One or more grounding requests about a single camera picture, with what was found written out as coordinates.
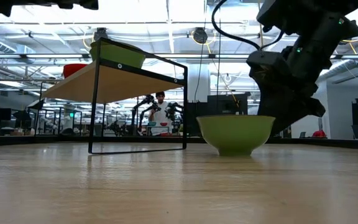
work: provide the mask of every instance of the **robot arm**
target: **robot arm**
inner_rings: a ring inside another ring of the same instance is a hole
[[[281,53],[261,51],[264,46],[223,32],[214,15],[226,1],[214,9],[213,26],[222,35],[257,49],[247,60],[249,76],[260,89],[258,115],[276,118],[272,134],[307,115],[322,117],[324,106],[312,98],[318,88],[315,82],[323,69],[331,67],[330,56],[340,41],[358,36],[355,21],[345,17],[358,8],[358,0],[265,0],[257,16],[263,31],[275,26],[281,30],[279,38],[284,33],[299,35],[294,46]]]
[[[160,111],[161,108],[158,107],[157,105],[157,102],[153,102],[153,104],[151,106],[149,106],[146,110],[143,110],[141,113],[140,113],[140,116],[139,116],[139,127],[138,127],[138,130],[141,130],[142,129],[142,122],[143,122],[143,117],[144,117],[144,114],[150,110],[155,110],[155,111]]]
[[[183,117],[183,106],[179,105],[176,102],[169,103],[167,109],[165,110],[165,116],[170,119],[172,122],[175,121],[175,113],[180,113],[180,116]]]
[[[78,1],[78,0],[10,0],[5,1],[4,3],[0,2],[0,13],[5,16],[11,16],[12,6],[14,5],[43,5],[51,6],[52,4],[58,5],[62,9],[73,9],[74,4],[79,4],[86,9],[97,10],[98,0],[87,0],[87,1]]]
[[[142,105],[145,105],[145,104],[149,104],[151,102],[154,102],[154,96],[152,95],[146,95],[146,97],[137,105],[135,105],[132,109],[132,119],[131,119],[131,126],[134,128],[135,127],[135,116],[136,116],[136,112],[137,112],[137,109],[142,106]]]

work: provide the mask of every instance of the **table surface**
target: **table surface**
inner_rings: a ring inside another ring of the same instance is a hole
[[[42,97],[92,102],[96,62],[49,88]],[[119,100],[179,88],[181,85],[117,68],[100,66],[97,103]]]
[[[162,149],[171,144],[95,144]],[[0,147],[0,224],[358,224],[358,150],[265,145],[90,156],[86,143]]]

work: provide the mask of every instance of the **red object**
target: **red object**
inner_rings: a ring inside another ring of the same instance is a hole
[[[316,132],[314,132],[314,133],[313,133],[313,137],[314,137],[314,138],[326,138],[327,135],[326,135],[326,133],[325,133],[323,130],[321,130],[321,131],[316,131]]]
[[[63,76],[65,78],[69,77],[70,75],[76,73],[77,71],[81,70],[83,67],[87,66],[87,64],[69,64],[63,67]]]

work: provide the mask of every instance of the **green container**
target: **green container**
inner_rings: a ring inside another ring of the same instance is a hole
[[[93,42],[91,44],[92,48],[90,50],[90,54],[92,56],[92,60],[96,59],[97,45],[97,42]],[[143,62],[146,59],[146,56],[144,54],[134,52],[133,50],[124,49],[122,47],[118,47],[116,45],[109,44],[103,41],[101,42],[100,56],[101,58],[111,60],[117,63],[122,63],[124,65],[129,65],[135,68],[142,68]]]
[[[266,143],[275,118],[256,115],[216,115],[197,117],[204,140],[220,156],[249,156]]]

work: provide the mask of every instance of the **black cable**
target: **black cable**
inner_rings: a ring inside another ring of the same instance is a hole
[[[205,30],[205,27],[206,27],[206,17],[205,17],[205,20],[204,20],[204,30]],[[198,91],[198,87],[200,85],[200,78],[201,78],[201,66],[202,66],[202,63],[203,63],[203,53],[204,53],[204,44],[201,46],[201,58],[200,58],[200,70],[198,71],[198,81],[197,81],[197,87],[196,87],[196,91],[194,92],[194,103],[197,103],[196,102],[196,97],[197,97],[197,91]]]
[[[222,27],[222,20],[220,18],[219,18],[219,27]],[[216,114],[219,114],[219,76],[221,74],[221,49],[222,49],[222,34],[219,33],[218,81],[216,84]]]
[[[34,36],[32,35],[31,32],[29,32],[29,37],[30,37],[32,40],[34,40],[36,43],[40,44],[42,47],[45,47],[46,49],[48,49],[49,51],[51,51],[52,53],[54,53],[54,54],[56,53],[56,52],[52,51],[49,47],[45,46],[43,43],[41,43],[41,42],[39,42],[38,40],[36,40],[36,39],[34,38]]]
[[[274,40],[274,41],[271,42],[270,44],[266,44],[266,45],[261,46],[260,50],[263,50],[264,48],[266,48],[266,47],[268,47],[268,46],[271,46],[271,45],[277,43],[278,41],[281,40],[281,38],[283,37],[283,35],[284,35],[284,31],[281,31],[276,40]]]
[[[223,30],[221,30],[217,25],[216,25],[216,22],[215,22],[215,14],[216,12],[218,11],[218,9],[226,2],[227,0],[222,0],[221,2],[218,3],[218,5],[216,5],[216,7],[214,8],[214,11],[212,12],[212,25],[214,26],[214,28],[216,29],[217,32],[219,32],[220,34],[222,34],[223,36],[226,36],[228,38],[232,38],[234,40],[238,40],[238,41],[241,41],[241,42],[245,42],[247,44],[250,44],[252,46],[254,46],[257,50],[260,50],[260,47],[258,44],[256,44],[255,42],[251,41],[251,40],[247,40],[247,39],[244,39],[242,37],[237,37],[235,35],[231,35],[231,34],[228,34],[226,32],[224,32]]]

